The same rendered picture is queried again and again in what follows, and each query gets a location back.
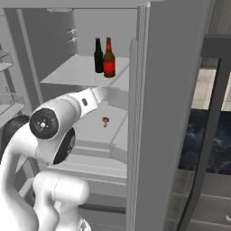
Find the dark green beer bottle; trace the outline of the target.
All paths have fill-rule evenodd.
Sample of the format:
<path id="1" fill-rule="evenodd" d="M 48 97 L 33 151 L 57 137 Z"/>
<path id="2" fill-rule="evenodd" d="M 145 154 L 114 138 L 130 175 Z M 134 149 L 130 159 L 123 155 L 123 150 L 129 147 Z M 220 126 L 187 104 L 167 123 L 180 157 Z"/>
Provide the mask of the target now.
<path id="1" fill-rule="evenodd" d="M 95 72 L 102 73 L 104 71 L 103 67 L 103 52 L 101 49 L 100 38 L 96 37 L 96 49 L 94 53 L 94 60 L 95 60 Z"/>

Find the fridge door with bins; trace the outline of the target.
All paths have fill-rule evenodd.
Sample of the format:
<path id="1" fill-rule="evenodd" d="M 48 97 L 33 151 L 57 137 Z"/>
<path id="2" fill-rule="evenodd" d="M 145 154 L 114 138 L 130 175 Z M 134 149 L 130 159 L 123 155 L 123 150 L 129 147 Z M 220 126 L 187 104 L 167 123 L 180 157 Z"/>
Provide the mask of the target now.
<path id="1" fill-rule="evenodd" d="M 22 9 L 0 8 L 0 127 L 42 102 Z"/>

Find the grey base cupboards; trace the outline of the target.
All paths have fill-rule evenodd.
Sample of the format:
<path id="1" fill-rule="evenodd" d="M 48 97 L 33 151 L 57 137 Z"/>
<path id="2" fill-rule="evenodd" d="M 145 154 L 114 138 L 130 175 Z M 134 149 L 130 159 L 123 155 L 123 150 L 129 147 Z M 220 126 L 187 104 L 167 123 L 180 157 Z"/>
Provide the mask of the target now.
<path id="1" fill-rule="evenodd" d="M 194 171 L 178 170 L 163 231 L 176 231 Z M 207 173 L 186 231 L 231 231 L 231 175 Z"/>

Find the grey fridge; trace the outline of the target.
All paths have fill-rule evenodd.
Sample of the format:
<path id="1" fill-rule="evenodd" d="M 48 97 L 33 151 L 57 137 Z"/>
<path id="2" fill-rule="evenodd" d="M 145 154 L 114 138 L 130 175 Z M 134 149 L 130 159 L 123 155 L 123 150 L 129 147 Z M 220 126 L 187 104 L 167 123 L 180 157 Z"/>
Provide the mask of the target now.
<path id="1" fill-rule="evenodd" d="M 49 0 L 7 0 L 4 3 L 3 9 L 23 10 L 42 93 L 41 105 L 68 93 L 99 88 L 42 83 L 74 55 L 94 58 L 96 37 L 100 38 L 103 67 L 106 38 L 110 37 L 115 58 L 129 59 L 130 80 L 130 48 L 136 35 L 139 5 L 135 0 L 77 0 L 74 5 L 51 4 Z M 128 117 L 129 89 L 105 88 L 107 96 L 98 107 L 107 102 L 109 106 L 126 110 Z M 25 117 L 24 124 L 38 107 Z M 88 179 L 126 184 L 127 163 L 72 151 L 63 162 L 54 165 L 23 155 L 19 159 L 14 187 L 35 211 L 38 231 L 73 230 L 82 218 L 87 220 L 88 229 L 126 231 L 126 213 L 87 210 L 81 206 L 90 195 Z"/>

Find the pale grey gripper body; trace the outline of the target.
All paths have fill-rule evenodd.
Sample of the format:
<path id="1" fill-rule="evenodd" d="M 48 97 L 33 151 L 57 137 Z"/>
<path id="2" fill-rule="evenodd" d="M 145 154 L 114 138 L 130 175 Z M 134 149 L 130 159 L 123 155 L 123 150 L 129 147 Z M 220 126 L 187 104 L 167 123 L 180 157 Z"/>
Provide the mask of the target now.
<path id="1" fill-rule="evenodd" d="M 107 91 L 105 87 L 92 88 L 90 105 L 92 107 L 98 107 L 105 100 L 106 96 L 107 96 Z"/>

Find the brown red-label beer bottle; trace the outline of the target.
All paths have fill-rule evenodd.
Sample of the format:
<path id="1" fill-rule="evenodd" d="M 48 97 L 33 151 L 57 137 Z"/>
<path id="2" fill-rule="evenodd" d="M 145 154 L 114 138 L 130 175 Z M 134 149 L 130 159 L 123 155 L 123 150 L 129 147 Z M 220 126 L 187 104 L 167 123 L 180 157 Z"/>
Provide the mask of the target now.
<path id="1" fill-rule="evenodd" d="M 104 76 L 113 78 L 116 75 L 116 58 L 112 52 L 111 38 L 106 38 L 106 53 L 104 55 Z"/>

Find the wide grey fridge door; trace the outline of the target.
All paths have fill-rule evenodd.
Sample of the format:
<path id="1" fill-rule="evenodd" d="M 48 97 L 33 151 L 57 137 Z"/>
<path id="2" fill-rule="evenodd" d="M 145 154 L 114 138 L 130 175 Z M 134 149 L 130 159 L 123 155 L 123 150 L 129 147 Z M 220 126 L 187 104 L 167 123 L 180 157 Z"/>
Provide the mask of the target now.
<path id="1" fill-rule="evenodd" d="M 126 231 L 163 231 L 211 0 L 137 8 L 131 40 Z"/>

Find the grey fridge shelf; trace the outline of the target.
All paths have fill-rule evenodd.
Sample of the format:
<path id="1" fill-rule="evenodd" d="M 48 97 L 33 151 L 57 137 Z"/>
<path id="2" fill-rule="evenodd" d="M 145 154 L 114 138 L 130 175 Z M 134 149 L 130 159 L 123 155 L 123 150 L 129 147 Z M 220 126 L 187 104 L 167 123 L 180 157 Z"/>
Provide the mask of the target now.
<path id="1" fill-rule="evenodd" d="M 103 117 L 109 118 L 107 127 Z M 72 152 L 127 163 L 127 126 L 127 111 L 104 102 L 73 125 L 76 142 Z"/>
<path id="2" fill-rule="evenodd" d="M 108 79 L 103 73 L 95 72 L 92 56 L 74 55 L 48 75 L 42 83 L 129 89 L 129 59 L 116 58 L 115 76 Z"/>

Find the grey fridge drawer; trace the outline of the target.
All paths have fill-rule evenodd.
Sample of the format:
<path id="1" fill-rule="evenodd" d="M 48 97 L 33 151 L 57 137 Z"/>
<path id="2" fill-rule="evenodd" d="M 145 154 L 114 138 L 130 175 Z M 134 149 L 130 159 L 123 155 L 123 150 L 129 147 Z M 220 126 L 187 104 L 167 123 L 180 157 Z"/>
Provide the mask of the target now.
<path id="1" fill-rule="evenodd" d="M 88 179 L 90 195 L 81 208 L 94 211 L 126 213 L 126 184 Z"/>

